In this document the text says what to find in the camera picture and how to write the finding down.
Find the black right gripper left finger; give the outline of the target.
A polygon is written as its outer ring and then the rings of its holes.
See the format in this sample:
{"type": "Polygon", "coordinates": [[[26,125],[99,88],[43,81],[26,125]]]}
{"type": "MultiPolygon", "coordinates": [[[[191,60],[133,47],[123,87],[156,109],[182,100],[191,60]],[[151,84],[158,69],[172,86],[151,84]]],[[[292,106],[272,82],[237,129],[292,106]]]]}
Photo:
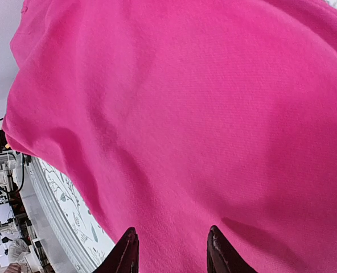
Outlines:
{"type": "Polygon", "coordinates": [[[139,273],[139,239],[129,227],[93,273],[139,273]]]}

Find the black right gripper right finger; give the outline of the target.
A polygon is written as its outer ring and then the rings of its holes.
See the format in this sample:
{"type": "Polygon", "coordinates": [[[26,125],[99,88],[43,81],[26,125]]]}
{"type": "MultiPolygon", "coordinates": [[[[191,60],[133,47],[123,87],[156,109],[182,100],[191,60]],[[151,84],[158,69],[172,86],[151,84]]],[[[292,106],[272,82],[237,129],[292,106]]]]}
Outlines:
{"type": "Polygon", "coordinates": [[[207,238],[208,273],[256,273],[240,256],[216,226],[211,226],[207,238]]]}

